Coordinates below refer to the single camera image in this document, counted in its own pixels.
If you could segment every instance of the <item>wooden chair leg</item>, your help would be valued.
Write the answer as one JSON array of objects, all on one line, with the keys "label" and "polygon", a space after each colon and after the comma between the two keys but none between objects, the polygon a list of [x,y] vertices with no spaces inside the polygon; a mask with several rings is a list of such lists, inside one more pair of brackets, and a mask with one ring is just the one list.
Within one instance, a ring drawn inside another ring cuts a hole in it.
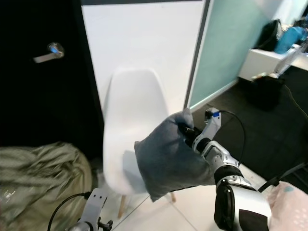
[{"label": "wooden chair leg", "polygon": [[121,198],[121,204],[120,204],[120,209],[119,209],[119,213],[117,215],[117,218],[121,218],[123,213],[124,213],[124,209],[125,209],[125,201],[126,201],[126,196],[122,196]]},{"label": "wooden chair leg", "polygon": [[171,200],[172,200],[172,202],[175,203],[175,202],[177,201],[177,199],[175,198],[174,192],[171,192],[170,194],[171,194]]}]

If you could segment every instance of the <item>black door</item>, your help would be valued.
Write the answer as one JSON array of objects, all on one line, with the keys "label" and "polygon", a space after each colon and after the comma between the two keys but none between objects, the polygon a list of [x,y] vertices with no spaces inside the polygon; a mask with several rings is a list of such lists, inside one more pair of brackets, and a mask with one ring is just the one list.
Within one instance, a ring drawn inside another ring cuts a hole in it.
[{"label": "black door", "polygon": [[[78,0],[0,3],[0,145],[73,143],[102,156],[103,116]],[[57,42],[64,57],[43,63]]]}]

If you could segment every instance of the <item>floor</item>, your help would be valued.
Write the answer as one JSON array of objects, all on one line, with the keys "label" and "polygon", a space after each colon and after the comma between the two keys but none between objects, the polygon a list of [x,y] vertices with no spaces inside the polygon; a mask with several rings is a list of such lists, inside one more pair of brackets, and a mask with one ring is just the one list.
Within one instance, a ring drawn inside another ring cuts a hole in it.
[{"label": "floor", "polygon": [[[265,180],[241,165],[243,175],[255,188]],[[104,182],[103,174],[99,176],[99,187],[108,192],[108,199],[101,212],[103,223],[113,220],[115,231],[219,231],[213,215],[215,207],[215,186],[198,186],[175,192],[177,201],[171,202],[166,195],[152,203],[149,195],[130,196],[126,211],[117,219],[121,196],[113,192]]]},{"label": "floor", "polygon": [[[308,112],[308,72],[291,67],[283,76],[297,103]],[[273,110],[263,111],[247,100],[250,88],[240,82],[203,108],[193,113],[195,126],[204,127],[204,111],[209,107],[234,112],[244,123],[246,147],[243,163],[269,180],[291,167],[308,160],[308,123],[282,88],[280,103]],[[214,138],[235,158],[240,158],[243,132],[229,115],[222,115],[222,127]],[[308,193],[308,170],[301,179],[287,177],[293,185]]]}]

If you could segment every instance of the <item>gray cushion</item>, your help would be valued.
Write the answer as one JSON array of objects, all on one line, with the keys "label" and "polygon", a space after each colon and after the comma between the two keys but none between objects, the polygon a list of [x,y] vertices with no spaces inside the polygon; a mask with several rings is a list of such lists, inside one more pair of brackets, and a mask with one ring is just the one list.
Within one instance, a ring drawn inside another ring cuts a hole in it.
[{"label": "gray cushion", "polygon": [[178,123],[193,128],[189,109],[169,116],[135,142],[138,168],[153,202],[175,190],[215,184],[208,162],[185,144]]}]

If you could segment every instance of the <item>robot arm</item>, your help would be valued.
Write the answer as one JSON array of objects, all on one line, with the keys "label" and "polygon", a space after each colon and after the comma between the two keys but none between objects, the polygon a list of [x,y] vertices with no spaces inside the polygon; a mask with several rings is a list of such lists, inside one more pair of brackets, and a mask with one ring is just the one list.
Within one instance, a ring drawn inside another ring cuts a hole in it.
[{"label": "robot arm", "polygon": [[245,179],[238,161],[218,142],[212,141],[220,128],[221,113],[206,112],[207,125],[202,132],[179,125],[185,142],[210,164],[216,184],[214,220],[225,231],[268,231],[271,210],[267,200]]}]

